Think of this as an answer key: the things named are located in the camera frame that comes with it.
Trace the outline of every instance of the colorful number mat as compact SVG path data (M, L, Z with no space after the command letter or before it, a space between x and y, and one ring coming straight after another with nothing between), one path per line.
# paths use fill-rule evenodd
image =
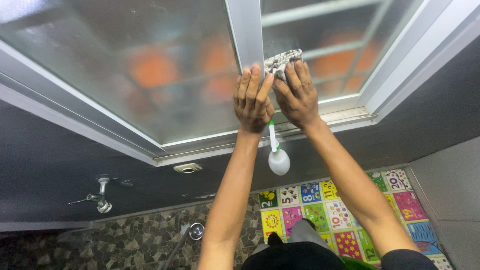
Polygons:
M383 192L419 249L439 269L450 268L405 170L367 175ZM265 243L272 232L277 232L288 243L295 222L306 218L313 222L317 233L336 254L380 265L370 236L347 209L331 180L261 192L259 200Z

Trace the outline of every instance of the water faucet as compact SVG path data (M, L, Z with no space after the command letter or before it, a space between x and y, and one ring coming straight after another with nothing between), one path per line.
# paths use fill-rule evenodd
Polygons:
M112 204L107 202L107 200L105 200L105 186L109 181L110 181L109 178L106 178L106 177L100 178L98 180L98 182L100 183L100 192L98 194L88 194L87 198L76 201L76 202L70 202L68 204L70 205L70 204L75 204L83 201L92 201L98 204L98 207L97 207L98 212L107 213L112 209Z

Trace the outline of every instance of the cleaning cloth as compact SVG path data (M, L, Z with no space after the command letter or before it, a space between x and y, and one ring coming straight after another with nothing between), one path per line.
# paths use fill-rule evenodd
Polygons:
M286 82L287 76L285 76L285 67L288 62L293 65L296 60L302 60L303 62L303 53L301 52L301 49L291 49L277 54L274 57L270 57L264 61L265 76L271 72L275 77Z

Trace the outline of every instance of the spray bottle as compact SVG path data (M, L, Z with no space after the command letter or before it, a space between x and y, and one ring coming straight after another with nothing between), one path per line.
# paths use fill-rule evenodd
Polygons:
M268 130L272 147L272 152L268 155L268 165L275 174L284 175L290 169L290 158L284 150L280 149L280 143L275 139L275 124L272 120L268 123Z

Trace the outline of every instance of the person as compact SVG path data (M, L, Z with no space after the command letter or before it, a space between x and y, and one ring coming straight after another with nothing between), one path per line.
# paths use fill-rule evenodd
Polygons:
M237 80L233 96L234 111L240 121L237 142L208 215L198 269L233 268L258 143L274 113L268 97L272 86L283 113L309 138L342 201L371 237L382 269L436 269L419 252L381 191L319 117L317 91L308 65L301 61L294 66L288 64L285 73L288 85L268 74L259 90L260 68L256 65L251 70L243 70ZM361 262L352 265L353 259L338 257L307 220L294 224L291 241L284 244L272 233L269 245L259 245L242 269L364 269L369 266Z

